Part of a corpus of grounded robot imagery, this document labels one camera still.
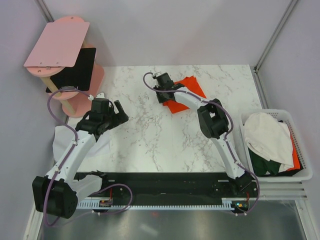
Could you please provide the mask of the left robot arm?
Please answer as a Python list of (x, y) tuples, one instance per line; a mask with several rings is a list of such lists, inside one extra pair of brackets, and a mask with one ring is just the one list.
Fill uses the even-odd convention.
[(60, 160), (45, 176), (32, 182), (35, 209), (43, 214), (69, 219), (78, 203), (90, 195), (106, 196), (110, 185), (98, 173), (88, 174), (74, 181), (86, 155), (99, 138), (129, 120), (119, 100), (96, 97), (91, 109), (73, 128), (74, 137)]

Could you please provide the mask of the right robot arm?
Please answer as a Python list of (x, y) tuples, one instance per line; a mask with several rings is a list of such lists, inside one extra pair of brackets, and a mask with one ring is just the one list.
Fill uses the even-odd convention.
[(181, 83), (175, 84), (167, 73), (153, 73), (151, 76), (157, 82), (152, 90), (156, 92), (159, 103), (174, 101), (197, 113), (202, 134), (214, 143), (224, 163), (227, 176), (234, 180), (229, 184), (230, 193), (235, 197), (242, 196), (247, 191), (247, 185), (241, 178), (247, 171), (241, 165), (236, 150), (228, 140), (234, 123), (221, 102), (216, 98), (208, 100), (201, 97)]

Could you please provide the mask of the orange t shirt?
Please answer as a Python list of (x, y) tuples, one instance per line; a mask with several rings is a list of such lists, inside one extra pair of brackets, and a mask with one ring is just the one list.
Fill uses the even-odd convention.
[[(183, 80), (174, 82), (174, 84), (175, 85), (182, 84), (186, 88), (188, 88), (188, 90), (193, 92), (194, 94), (197, 94), (197, 95), (201, 96), (202, 98), (206, 98), (205, 93), (203, 92), (203, 90), (202, 90), (201, 86), (199, 85), (196, 77), (194, 77), (194, 76), (185, 77)], [(176, 113), (179, 113), (179, 112), (182, 112), (182, 111), (185, 111), (185, 110), (189, 109), (184, 104), (175, 102), (173, 100), (166, 101), (162, 105), (165, 106), (165, 107), (168, 107), (172, 114), (176, 114)]]

